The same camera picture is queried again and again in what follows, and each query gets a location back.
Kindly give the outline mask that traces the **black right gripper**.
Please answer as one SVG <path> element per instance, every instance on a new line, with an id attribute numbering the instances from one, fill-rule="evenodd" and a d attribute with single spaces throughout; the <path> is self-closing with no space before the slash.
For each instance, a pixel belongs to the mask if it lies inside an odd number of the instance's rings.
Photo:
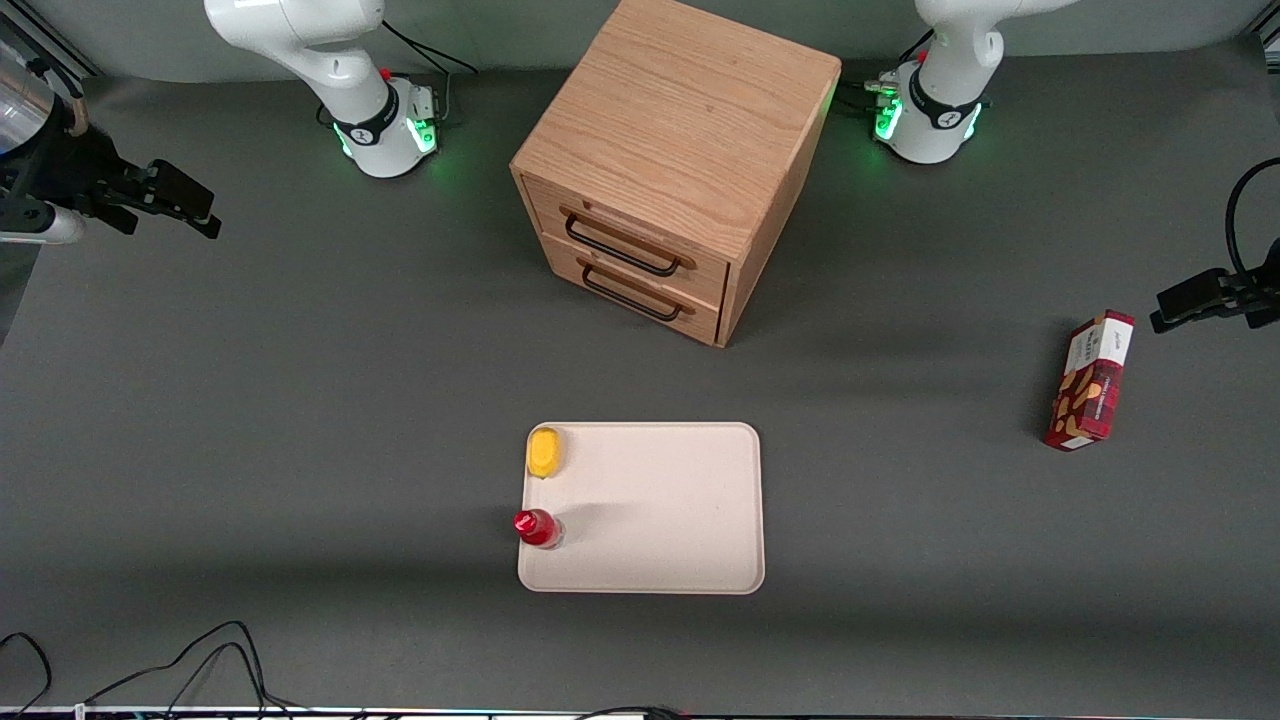
<path id="1" fill-rule="evenodd" d="M 221 220 L 212 215 L 211 190 L 163 159 L 143 169 L 120 158 L 113 140 L 93 127 L 73 136 L 54 126 L 45 131 L 45 204 L 50 208 L 47 237 L 79 237 L 87 219 L 133 234 L 140 211 L 155 215 L 156 204 L 178 211 L 207 240 L 216 240 Z"/>

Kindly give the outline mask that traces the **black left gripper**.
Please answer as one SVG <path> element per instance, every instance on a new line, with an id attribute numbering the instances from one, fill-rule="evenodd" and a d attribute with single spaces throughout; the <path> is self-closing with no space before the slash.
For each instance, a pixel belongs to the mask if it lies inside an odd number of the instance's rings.
<path id="1" fill-rule="evenodd" d="M 1245 269 L 1235 238 L 1228 240 L 1228 255 L 1240 286 L 1236 309 L 1252 331 L 1279 320 L 1279 238 L 1254 269 Z M 1190 322 L 1230 316 L 1233 292 L 1222 282 L 1229 278 L 1222 268 L 1211 268 L 1156 295 L 1157 309 L 1149 322 L 1156 334 L 1165 334 Z"/>

